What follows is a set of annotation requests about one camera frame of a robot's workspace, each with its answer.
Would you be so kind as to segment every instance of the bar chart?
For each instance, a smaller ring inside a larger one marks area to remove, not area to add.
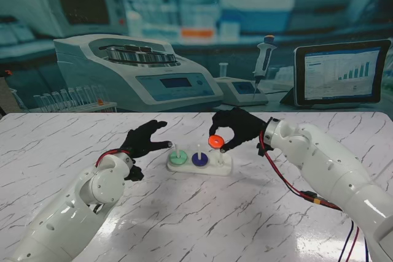
[[[339,80],[356,79],[362,77],[368,77],[368,70],[370,67],[370,62],[366,62],[365,65],[361,64],[360,67],[357,65],[353,69],[339,76]]]

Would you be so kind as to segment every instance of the test tube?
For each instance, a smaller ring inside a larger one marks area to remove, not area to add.
[[[61,98],[61,95],[59,94],[59,92],[57,92],[57,91],[52,92],[52,96],[55,99],[55,101],[57,103],[57,106],[58,106],[60,111],[67,109],[67,107],[64,104],[63,99]]]
[[[76,94],[75,90],[72,87],[68,88],[68,93],[72,101],[74,102],[74,106],[76,107],[80,106],[78,95]]]
[[[41,110],[42,113],[45,113],[47,110],[44,106],[44,103],[41,100],[41,96],[39,95],[33,95],[33,98],[38,106],[38,108]]]
[[[41,101],[42,101],[42,104],[45,106],[47,112],[52,113],[52,108],[50,106],[50,102],[49,102],[48,97],[45,95],[41,96]]]
[[[91,89],[93,90],[96,102],[98,103],[99,106],[102,106],[104,104],[104,101],[103,101],[103,96],[102,96],[99,88],[97,87],[97,85],[92,85]]]
[[[98,85],[98,88],[103,96],[103,101],[105,103],[109,103],[109,96],[108,96],[108,93],[106,92],[105,87],[103,87],[102,85]]]
[[[89,86],[85,85],[84,90],[86,92],[86,97],[88,99],[88,103],[93,104],[94,103],[94,96],[93,96],[93,92],[91,91],[91,88]]]
[[[71,110],[74,105],[72,104],[72,100],[69,97],[67,90],[61,89],[60,90],[61,97],[63,98],[64,104],[66,105],[67,109]]]
[[[49,100],[50,108],[52,109],[52,112],[56,113],[58,108],[57,108],[57,105],[56,105],[55,100],[53,99],[52,95],[50,95],[49,93],[44,93],[44,96],[46,96],[47,99]]]
[[[219,65],[220,65],[220,77],[226,77],[228,63],[219,63]]]
[[[83,104],[88,104],[88,103],[89,103],[88,100],[87,100],[87,97],[86,97],[86,93],[84,92],[84,90],[82,89],[82,87],[78,86],[78,87],[76,88],[76,93],[77,93],[78,96],[79,96],[80,104],[81,104],[81,105],[83,105]]]

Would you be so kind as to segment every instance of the red wire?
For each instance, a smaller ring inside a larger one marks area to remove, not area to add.
[[[269,161],[271,167],[273,167],[274,171],[278,174],[278,176],[280,176],[280,178],[281,178],[286,184],[288,184],[288,186],[290,186],[291,189],[293,189],[294,191],[296,191],[302,198],[309,199],[310,201],[314,201],[314,198],[313,198],[313,197],[308,196],[308,195],[302,193],[301,191],[297,190],[297,189],[296,189],[288,180],[286,180],[285,177],[280,173],[280,171],[278,170],[278,168],[277,168],[277,166],[275,165],[274,161],[270,158],[270,155],[269,155],[269,154],[267,153],[267,151],[266,151],[265,143],[263,142],[263,133],[262,133],[262,132],[259,134],[259,142],[260,142],[260,144],[261,144],[263,150],[265,151],[265,156],[266,156],[266,158],[268,159],[268,161]],[[323,201],[323,200],[321,200],[321,204],[323,204],[323,205],[325,205],[325,206],[328,206],[328,207],[331,207],[331,208],[334,208],[334,209],[340,209],[340,208],[337,207],[336,205],[331,204],[331,203],[326,202],[326,201]]]
[[[113,155],[114,153],[126,153],[127,155],[130,154],[128,150],[108,150],[107,152],[104,152],[101,156],[99,156],[95,166],[98,167],[100,162],[106,155]]]
[[[345,260],[345,262],[348,262],[349,259],[350,259],[350,257],[351,257],[352,250],[353,250],[354,247],[355,247],[355,244],[356,244],[356,240],[357,240],[357,236],[358,236],[358,235],[359,235],[359,227],[356,229],[356,235],[355,235],[354,241],[353,241],[353,243],[352,243],[351,250],[349,251],[348,257],[347,257],[347,259]]]

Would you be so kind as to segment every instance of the white marble surface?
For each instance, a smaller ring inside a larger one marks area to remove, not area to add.
[[[310,122],[341,141],[393,193],[393,123],[382,113],[260,113]],[[0,120],[0,259],[16,248],[25,226],[101,152],[118,147],[130,128],[165,120],[154,140],[205,144],[212,114],[10,114]],[[225,137],[231,131],[221,129]],[[350,228],[345,214],[288,192],[257,140],[230,151],[229,177],[166,170],[169,151],[138,159],[142,182],[123,198],[89,246],[74,260],[336,261]],[[308,189],[279,151],[273,158],[297,188]],[[360,238],[351,261],[364,261]]]

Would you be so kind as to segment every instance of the tablet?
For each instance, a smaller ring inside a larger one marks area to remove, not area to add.
[[[386,39],[296,48],[295,105],[379,102],[390,46]]]

